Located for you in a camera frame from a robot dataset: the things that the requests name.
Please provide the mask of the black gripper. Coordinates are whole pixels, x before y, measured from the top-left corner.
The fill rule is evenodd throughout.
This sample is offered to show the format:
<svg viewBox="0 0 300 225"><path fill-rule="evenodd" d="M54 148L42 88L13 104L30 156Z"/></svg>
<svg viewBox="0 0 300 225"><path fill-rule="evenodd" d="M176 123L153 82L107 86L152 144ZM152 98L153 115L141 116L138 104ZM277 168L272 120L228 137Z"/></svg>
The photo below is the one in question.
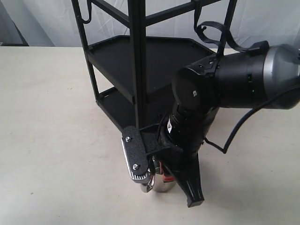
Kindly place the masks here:
<svg viewBox="0 0 300 225"><path fill-rule="evenodd" d="M161 130L158 142L167 148L155 165L164 183L177 181L187 197L187 207L204 202L198 151L203 144L203 130Z"/></svg>

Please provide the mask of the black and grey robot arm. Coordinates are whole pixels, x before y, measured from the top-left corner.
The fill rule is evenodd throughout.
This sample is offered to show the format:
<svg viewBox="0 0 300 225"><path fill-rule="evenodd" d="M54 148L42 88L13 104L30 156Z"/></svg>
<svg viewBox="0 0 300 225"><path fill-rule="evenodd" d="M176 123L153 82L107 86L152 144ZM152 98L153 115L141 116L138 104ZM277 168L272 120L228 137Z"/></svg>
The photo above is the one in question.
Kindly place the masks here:
<svg viewBox="0 0 300 225"><path fill-rule="evenodd" d="M229 149L242 124L261 109L291 109L300 101L300 51L277 45L228 55L210 55L181 68L172 81L175 104L163 120L162 165L187 197L203 203L198 151L220 108L247 108L223 147Z"/></svg>

